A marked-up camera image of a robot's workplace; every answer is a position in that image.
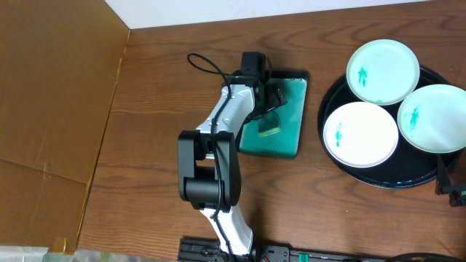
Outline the green yellow sponge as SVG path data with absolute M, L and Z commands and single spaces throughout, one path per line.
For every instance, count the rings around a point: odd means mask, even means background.
M 268 135 L 273 135 L 280 131 L 280 118 L 279 115 L 274 112 L 270 111 L 264 114 L 258 120 L 258 136 L 259 137 L 266 137 Z

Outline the white plate with green stain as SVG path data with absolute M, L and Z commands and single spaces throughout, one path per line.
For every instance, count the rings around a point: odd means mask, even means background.
M 398 144 L 398 126 L 382 107 L 367 102 L 347 103 L 327 118 L 324 148 L 350 167 L 375 167 L 390 158 Z

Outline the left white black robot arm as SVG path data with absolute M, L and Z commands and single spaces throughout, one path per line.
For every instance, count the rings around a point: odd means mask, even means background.
M 236 141 L 257 108 L 269 113 L 286 103 L 277 84 L 225 84 L 209 117 L 195 130 L 178 136 L 180 197 L 210 221 L 221 251 L 234 258 L 250 255 L 253 248 L 253 231 L 239 207 Z

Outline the black tray with green water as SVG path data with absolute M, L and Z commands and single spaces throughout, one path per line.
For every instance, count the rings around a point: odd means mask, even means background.
M 247 120 L 242 128 L 239 152 L 280 159 L 295 158 L 308 84 L 307 71 L 273 72 L 267 84 L 275 92 L 272 97 L 286 100 L 286 103 Z

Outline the round black serving tray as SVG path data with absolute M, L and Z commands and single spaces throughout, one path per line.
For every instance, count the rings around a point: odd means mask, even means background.
M 332 161 L 353 178 L 409 188 L 451 169 L 465 147 L 465 90 L 420 68 L 415 90 L 380 106 L 361 100 L 341 76 L 318 113 L 318 135 Z

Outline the near mint green plate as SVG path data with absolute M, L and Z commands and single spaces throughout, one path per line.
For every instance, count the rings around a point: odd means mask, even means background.
M 447 154 L 465 147 L 465 91 L 447 84 L 421 87 L 401 103 L 401 135 L 414 147 Z

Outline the mint green plate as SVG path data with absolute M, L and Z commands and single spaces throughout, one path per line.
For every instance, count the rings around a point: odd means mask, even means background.
M 378 39 L 359 47 L 349 59 L 346 79 L 359 99 L 389 106 L 404 100 L 419 82 L 420 64 L 405 44 Z
M 414 147 L 447 154 L 465 147 L 465 91 L 447 84 L 421 87 L 401 103 L 401 135 Z

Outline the far mint green plate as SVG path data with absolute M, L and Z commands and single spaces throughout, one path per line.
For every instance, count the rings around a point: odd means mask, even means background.
M 405 44 L 378 39 L 359 47 L 349 59 L 346 79 L 359 99 L 389 106 L 404 100 L 419 82 L 420 64 Z

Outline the brown cardboard sheet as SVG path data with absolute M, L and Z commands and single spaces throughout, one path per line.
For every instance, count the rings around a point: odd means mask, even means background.
M 129 28 L 104 1 L 1 2 L 1 244 L 76 250 Z

